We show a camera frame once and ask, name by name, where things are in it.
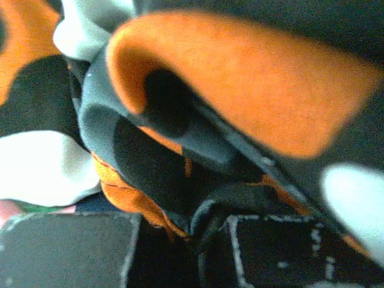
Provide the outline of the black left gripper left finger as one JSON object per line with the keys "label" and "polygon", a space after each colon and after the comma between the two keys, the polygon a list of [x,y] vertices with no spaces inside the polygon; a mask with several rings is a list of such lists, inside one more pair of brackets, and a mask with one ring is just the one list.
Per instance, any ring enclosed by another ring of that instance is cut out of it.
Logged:
{"label": "black left gripper left finger", "polygon": [[1,287],[126,287],[141,216],[13,216],[1,229]]}

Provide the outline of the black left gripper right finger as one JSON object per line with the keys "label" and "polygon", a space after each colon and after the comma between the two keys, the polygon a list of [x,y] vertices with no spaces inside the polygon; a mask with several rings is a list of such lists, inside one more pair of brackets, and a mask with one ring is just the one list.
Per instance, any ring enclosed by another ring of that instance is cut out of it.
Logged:
{"label": "black left gripper right finger", "polygon": [[231,215],[199,257],[203,287],[383,287],[383,268],[312,217]]}

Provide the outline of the black orange patterned cloth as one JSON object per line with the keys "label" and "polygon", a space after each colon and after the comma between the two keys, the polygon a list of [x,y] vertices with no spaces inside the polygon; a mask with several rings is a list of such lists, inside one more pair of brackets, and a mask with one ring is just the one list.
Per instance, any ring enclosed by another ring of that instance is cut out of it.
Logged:
{"label": "black orange patterned cloth", "polygon": [[311,215],[383,262],[382,1],[2,1],[1,199],[197,242]]}

